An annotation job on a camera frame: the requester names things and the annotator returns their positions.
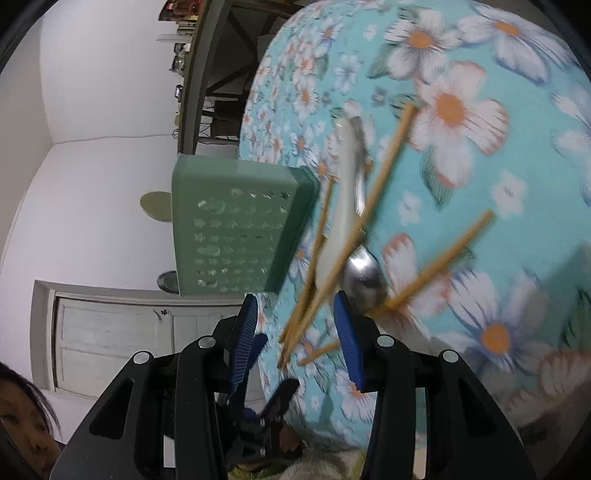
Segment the woman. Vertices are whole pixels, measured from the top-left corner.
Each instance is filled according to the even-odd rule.
[[[0,362],[0,420],[15,447],[40,478],[48,480],[61,450],[53,439],[57,416],[41,391]]]

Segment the table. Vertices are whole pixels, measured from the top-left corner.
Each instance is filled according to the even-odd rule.
[[[389,294],[486,208],[498,219],[386,330],[417,351],[462,354],[526,443],[532,426],[572,439],[576,430],[555,420],[589,412],[577,395],[591,372],[590,92],[566,43],[516,15],[460,0],[325,0],[269,45],[239,156],[307,165],[325,186],[338,174],[335,119],[360,116],[380,163],[404,102],[417,102],[368,231]],[[306,276],[320,204],[279,294],[258,296],[267,397],[282,376],[277,337]],[[341,354],[294,366],[335,336],[325,306],[290,363],[302,387],[289,419],[319,445],[366,446],[375,396],[355,389]]]

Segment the spoon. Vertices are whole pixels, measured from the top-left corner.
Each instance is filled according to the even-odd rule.
[[[350,123],[353,127],[352,147],[357,163],[355,210],[360,216],[365,210],[365,139],[361,119],[358,116],[354,117]],[[379,305],[385,298],[386,281],[382,269],[375,256],[363,244],[359,245],[347,260],[341,285],[352,307],[362,314]]]

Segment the tablecloth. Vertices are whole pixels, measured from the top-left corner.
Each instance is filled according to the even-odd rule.
[[[497,220],[404,315],[390,314],[386,330],[417,351],[457,350],[523,429],[588,411],[573,399],[591,371],[590,92],[566,43],[514,14],[465,0],[325,0],[269,45],[239,156],[307,165],[324,191],[339,170],[334,121],[360,116],[371,186],[402,106],[416,102],[409,145],[368,229],[389,295],[486,208]],[[258,294],[267,397],[282,378],[277,337],[307,274],[321,203],[279,294]],[[366,446],[376,397],[349,381],[341,353],[295,366],[335,337],[325,306],[290,363],[301,388],[288,419],[324,447]]]

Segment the white door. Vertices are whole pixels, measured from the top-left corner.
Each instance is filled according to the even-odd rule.
[[[238,314],[240,306],[167,307],[163,309],[173,320],[173,350],[182,352],[192,341],[211,335],[217,323]]]
[[[99,397],[136,352],[180,352],[239,309],[59,299],[53,342],[56,387]]]

